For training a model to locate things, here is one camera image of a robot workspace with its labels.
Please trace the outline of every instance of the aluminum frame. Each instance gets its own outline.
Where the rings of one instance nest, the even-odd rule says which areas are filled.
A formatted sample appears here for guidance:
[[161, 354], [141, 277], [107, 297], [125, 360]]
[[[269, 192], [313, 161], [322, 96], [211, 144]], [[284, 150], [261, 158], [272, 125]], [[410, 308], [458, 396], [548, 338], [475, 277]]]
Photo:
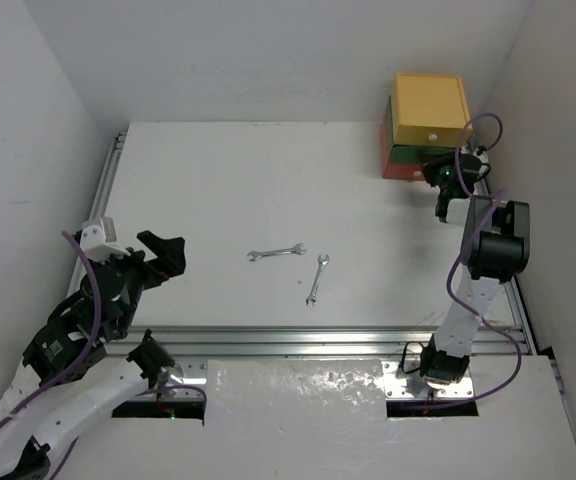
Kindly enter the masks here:
[[[89, 218], [103, 216], [112, 191], [115, 174], [128, 132], [113, 139]], [[488, 185], [479, 182], [477, 191], [488, 194]], [[68, 293], [77, 289], [83, 276], [78, 261]], [[514, 326], [505, 327], [520, 343], [522, 353], [536, 354], [527, 315], [513, 278], [505, 285]], [[146, 328], [173, 356], [201, 357], [288, 357], [288, 358], [381, 358], [390, 360], [403, 350], [407, 342], [426, 343], [436, 327], [360, 327], [360, 328], [224, 328], [224, 327], [167, 327], [133, 326], [128, 337], [106, 346], [111, 356], [127, 354], [138, 342]], [[513, 346], [494, 332], [481, 330], [473, 342], [473, 355], [513, 355]]]

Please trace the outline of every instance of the silver wrench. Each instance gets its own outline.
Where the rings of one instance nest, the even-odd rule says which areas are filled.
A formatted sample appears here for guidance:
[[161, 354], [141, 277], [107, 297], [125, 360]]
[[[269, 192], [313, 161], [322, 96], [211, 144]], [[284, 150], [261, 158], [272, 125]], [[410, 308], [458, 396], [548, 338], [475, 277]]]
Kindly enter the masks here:
[[324, 273], [324, 267], [328, 265], [330, 261], [330, 257], [326, 255], [322, 257], [319, 255], [317, 258], [317, 262], [319, 263], [319, 267], [317, 268], [317, 274], [315, 275], [315, 281], [312, 283], [312, 288], [310, 289], [310, 295], [306, 298], [306, 305], [315, 306], [315, 302], [317, 301], [317, 290], [319, 289], [319, 280], [321, 280], [321, 274]]
[[298, 243], [292, 248], [284, 248], [282, 250], [271, 250], [270, 252], [257, 252], [253, 250], [252, 252], [248, 253], [248, 256], [251, 257], [250, 258], [251, 262], [256, 262], [257, 260], [263, 257], [275, 257], [277, 255], [289, 255], [291, 253], [294, 253], [296, 255], [303, 255], [304, 253], [306, 253], [304, 244]]

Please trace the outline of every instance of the metal plate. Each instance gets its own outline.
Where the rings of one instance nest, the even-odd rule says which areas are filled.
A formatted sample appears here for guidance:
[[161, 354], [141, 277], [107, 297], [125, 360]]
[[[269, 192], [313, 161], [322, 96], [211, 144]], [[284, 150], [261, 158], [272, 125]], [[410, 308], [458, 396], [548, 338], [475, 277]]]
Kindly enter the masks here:
[[[419, 357], [407, 356], [407, 369], [419, 365]], [[474, 395], [470, 370], [459, 383], [433, 388], [417, 374], [406, 375], [398, 369], [399, 362], [382, 362], [384, 395], [388, 401], [465, 400]]]

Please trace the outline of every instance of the white wall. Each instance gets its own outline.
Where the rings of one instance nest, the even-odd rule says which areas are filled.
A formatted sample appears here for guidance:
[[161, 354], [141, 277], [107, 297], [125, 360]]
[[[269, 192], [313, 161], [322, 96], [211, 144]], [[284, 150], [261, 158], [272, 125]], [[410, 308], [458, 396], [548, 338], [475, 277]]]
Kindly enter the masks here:
[[104, 134], [144, 120], [377, 120], [395, 73], [487, 98], [530, 0], [25, 0]]
[[506, 135], [493, 185], [532, 206], [521, 286], [540, 346], [552, 345], [576, 426], [576, 2], [540, 0], [488, 108]]
[[0, 0], [0, 396], [65, 293], [59, 232], [87, 217], [105, 149], [21, 0]]

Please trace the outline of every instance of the cable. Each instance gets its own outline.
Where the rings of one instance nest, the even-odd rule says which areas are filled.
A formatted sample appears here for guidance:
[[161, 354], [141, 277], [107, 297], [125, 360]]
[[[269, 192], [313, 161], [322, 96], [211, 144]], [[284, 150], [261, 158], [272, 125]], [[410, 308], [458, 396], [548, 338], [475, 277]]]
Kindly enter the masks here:
[[[72, 372], [74, 372], [79, 366], [84, 362], [90, 350], [92, 350], [93, 345], [97, 341], [97, 335], [99, 334], [99, 328], [101, 326], [101, 291], [99, 290], [99, 283], [97, 282], [97, 278], [95, 277], [95, 271], [92, 268], [90, 260], [86, 257], [85, 252], [81, 249], [77, 241], [74, 239], [72, 235], [68, 232], [61, 232], [62, 236], [66, 239], [66, 241], [70, 244], [72, 249], [75, 251], [81, 263], [88, 274], [88, 279], [90, 280], [90, 286], [92, 288], [92, 297], [93, 297], [93, 305], [94, 305], [94, 313], [93, 313], [93, 322], [92, 322], [92, 329], [90, 331], [90, 335], [88, 336], [88, 341], [84, 348], [79, 353], [77, 358], [61, 373], [56, 375], [53, 379], [49, 380], [33, 393], [28, 395], [24, 398], [19, 404], [13, 408], [10, 413], [15, 415], [19, 413], [23, 408], [26, 408], [30, 402], [32, 402], [35, 398], [39, 395], [44, 393], [49, 388], [55, 386], [59, 382], [61, 382], [64, 378], [68, 377]], [[0, 420], [0, 430], [10, 422], [11, 417], [4, 417]]]
[[70, 454], [72, 453], [73, 448], [75, 448], [75, 445], [77, 444], [77, 440], [79, 440], [79, 437], [75, 438], [70, 443], [70, 446], [68, 447], [68, 450], [66, 450], [66, 453], [64, 454], [63, 458], [61, 459], [61, 462], [59, 462], [59, 465], [57, 465], [57, 468], [55, 469], [55, 473], [53, 473], [48, 480], [55, 480], [55, 478], [57, 478], [57, 475], [59, 475], [59, 472], [61, 472], [61, 469], [64, 468], [64, 465], [68, 461], [68, 457], [70, 457]]
[[497, 192], [493, 196], [492, 206], [488, 209], [488, 211], [483, 216], [481, 221], [477, 224], [477, 226], [475, 227], [475, 230], [472, 232], [472, 234], [470, 235], [468, 240], [462, 245], [461, 251], [459, 252], [459, 256], [457, 257], [455, 262], [452, 264], [452, 267], [450, 268], [450, 273], [448, 273], [448, 279], [446, 280], [446, 290], [448, 291], [448, 295], [450, 296], [450, 298], [452, 298], [452, 300], [454, 302], [459, 304], [461, 307], [463, 307], [464, 309], [466, 309], [467, 311], [469, 311], [470, 313], [472, 313], [476, 317], [481, 318], [481, 321], [486, 326], [486, 328], [492, 330], [495, 333], [498, 333], [499, 335], [502, 335], [512, 344], [512, 346], [515, 348], [515, 351], [517, 352], [517, 363], [515, 364], [515, 369], [512, 372], [512, 374], [504, 382], [497, 385], [495, 388], [492, 388], [492, 389], [488, 390], [487, 392], [484, 392], [480, 395], [475, 395], [475, 396], [468, 398], [466, 400], [460, 400], [457, 402], [441, 403], [441, 404], [437, 404], [437, 405], [415, 405], [415, 406], [407, 407], [410, 410], [442, 410], [444, 408], [457, 407], [460, 405], [466, 405], [468, 403], [482, 400], [486, 397], [489, 397], [490, 395], [494, 395], [495, 393], [499, 392], [500, 390], [503, 390], [508, 385], [510, 385], [510, 383], [515, 378], [517, 378], [517, 375], [519, 374], [519, 371], [521, 370], [521, 362], [522, 362], [521, 346], [519, 345], [517, 340], [515, 340], [511, 335], [504, 332], [503, 330], [490, 324], [490, 322], [488, 322], [485, 318], [483, 318], [479, 315], [479, 312], [477, 312], [474, 308], [472, 308], [470, 305], [468, 305], [463, 300], [461, 300], [459, 297], [457, 297], [457, 295], [455, 295], [455, 293], [452, 290], [452, 281], [455, 277], [455, 273], [457, 271], [457, 268], [465, 260], [466, 256], [470, 252], [470, 248], [471, 248], [472, 244], [475, 242], [475, 240], [477, 239], [477, 237], [479, 236], [481, 231], [484, 229], [486, 224], [492, 219], [492, 216], [495, 213], [495, 210], [497, 210], [497, 207], [499, 206], [499, 204], [503, 200], [505, 200], [505, 198], [506, 198], [505, 190], [500, 190], [499, 192]]
[[401, 362], [399, 362], [399, 368], [406, 375], [417, 373], [419, 370], [421, 370], [421, 367], [413, 368], [412, 370], [404, 370], [404, 364], [405, 364], [404, 362], [406, 361], [406, 354], [408, 353], [408, 345], [410, 345], [411, 343], [416, 343], [418, 345], [421, 345], [422, 349], [424, 348], [424, 344], [421, 342], [406, 342], [406, 344], [404, 345], [404, 351], [401, 354]]
[[466, 182], [464, 181], [464, 176], [461, 173], [461, 157], [460, 157], [461, 147], [464, 146], [466, 135], [468, 133], [468, 127], [470, 127], [474, 122], [486, 117], [494, 118], [495, 120], [497, 120], [497, 124], [499, 125], [499, 133], [497, 134], [497, 138], [495, 139], [494, 142], [492, 142], [492, 144], [489, 147], [486, 147], [486, 150], [492, 150], [493, 148], [495, 148], [495, 146], [499, 143], [499, 140], [501, 140], [501, 136], [504, 134], [504, 124], [497, 114], [491, 112], [480, 113], [479, 115], [468, 120], [466, 122], [466, 125], [464, 125], [464, 128], [461, 129], [461, 132], [459, 132], [459, 137], [457, 138], [457, 145], [455, 147], [455, 170], [457, 170], [457, 178], [459, 179], [459, 184], [461, 185], [462, 190], [469, 197], [472, 197], [472, 192], [468, 190]]

